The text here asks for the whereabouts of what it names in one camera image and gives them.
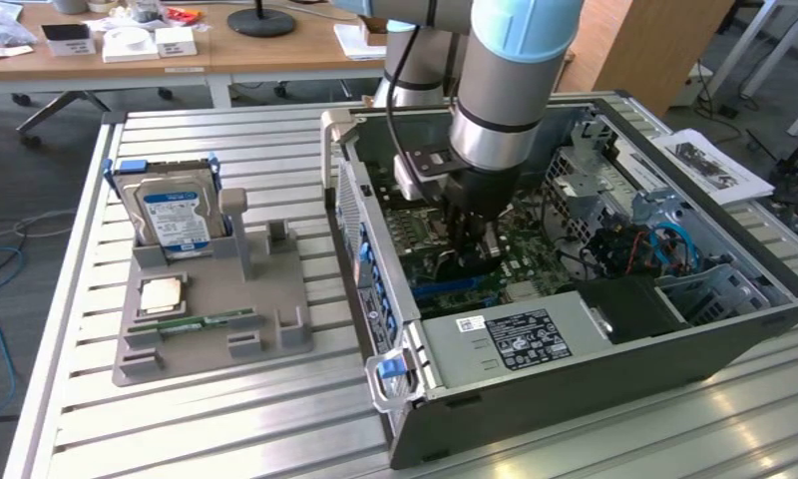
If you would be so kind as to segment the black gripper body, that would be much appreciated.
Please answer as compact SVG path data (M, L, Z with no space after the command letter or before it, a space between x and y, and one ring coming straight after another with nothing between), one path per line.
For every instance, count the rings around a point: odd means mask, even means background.
M486 171L467 168L447 174L442 189L446 217L493 222L514 195L519 168Z

